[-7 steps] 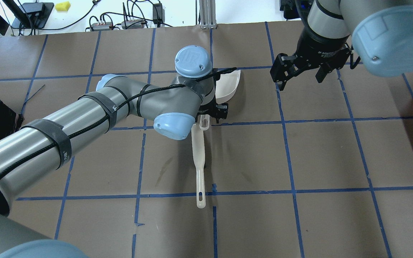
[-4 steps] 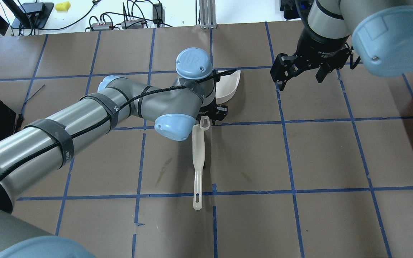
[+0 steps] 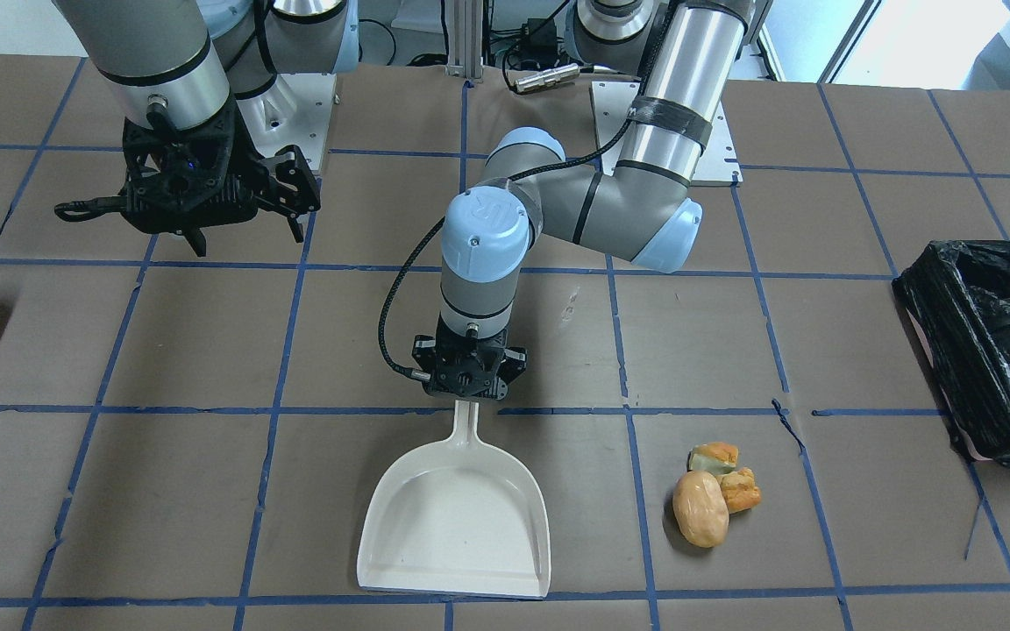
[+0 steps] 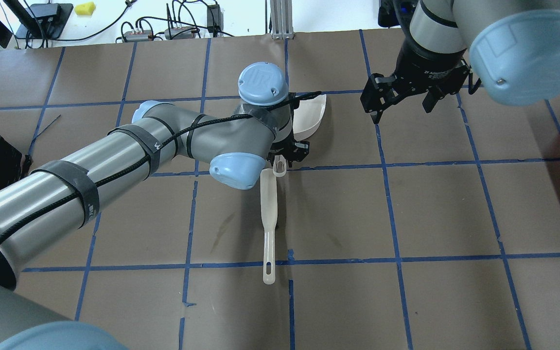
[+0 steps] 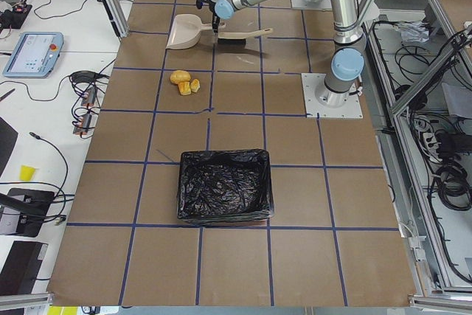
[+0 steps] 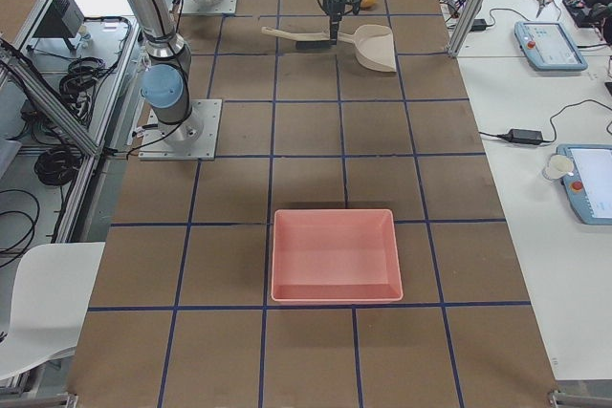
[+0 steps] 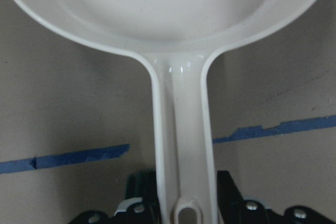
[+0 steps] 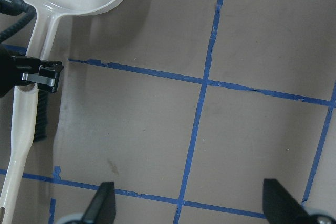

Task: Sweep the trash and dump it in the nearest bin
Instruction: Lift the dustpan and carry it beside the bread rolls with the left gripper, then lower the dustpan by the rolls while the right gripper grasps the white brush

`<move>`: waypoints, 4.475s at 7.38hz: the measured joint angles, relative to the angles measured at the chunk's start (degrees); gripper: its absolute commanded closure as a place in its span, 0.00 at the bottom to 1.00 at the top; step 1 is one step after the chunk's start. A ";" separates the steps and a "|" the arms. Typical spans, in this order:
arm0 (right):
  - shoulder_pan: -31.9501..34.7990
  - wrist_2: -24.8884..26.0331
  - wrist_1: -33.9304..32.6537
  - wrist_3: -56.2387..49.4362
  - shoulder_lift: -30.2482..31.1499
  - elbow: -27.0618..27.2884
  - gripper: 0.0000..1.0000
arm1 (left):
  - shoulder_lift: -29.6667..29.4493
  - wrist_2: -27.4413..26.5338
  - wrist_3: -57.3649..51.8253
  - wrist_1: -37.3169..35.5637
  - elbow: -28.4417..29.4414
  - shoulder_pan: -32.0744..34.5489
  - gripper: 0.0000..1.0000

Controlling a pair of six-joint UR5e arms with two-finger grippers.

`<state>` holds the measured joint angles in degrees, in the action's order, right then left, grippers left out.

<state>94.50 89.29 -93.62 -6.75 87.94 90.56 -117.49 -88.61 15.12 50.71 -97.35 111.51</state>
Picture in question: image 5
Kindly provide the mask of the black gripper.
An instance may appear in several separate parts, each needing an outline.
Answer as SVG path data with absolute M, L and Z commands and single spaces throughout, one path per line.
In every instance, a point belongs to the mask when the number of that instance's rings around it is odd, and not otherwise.
M 219 35 L 219 25 L 221 22 L 221 18 L 217 15 L 215 10 L 215 3 L 209 4 L 209 9 L 212 13 L 212 31 L 213 31 L 213 42 L 218 42 L 218 35 Z

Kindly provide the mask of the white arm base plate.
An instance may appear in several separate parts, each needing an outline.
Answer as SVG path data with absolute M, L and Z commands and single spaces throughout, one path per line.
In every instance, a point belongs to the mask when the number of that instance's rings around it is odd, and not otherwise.
M 363 118 L 359 96 L 350 95 L 352 84 L 345 93 L 334 93 L 325 86 L 324 73 L 302 73 L 302 89 L 307 118 L 359 120 Z
M 332 10 L 330 0 L 291 0 L 291 8 L 295 10 Z

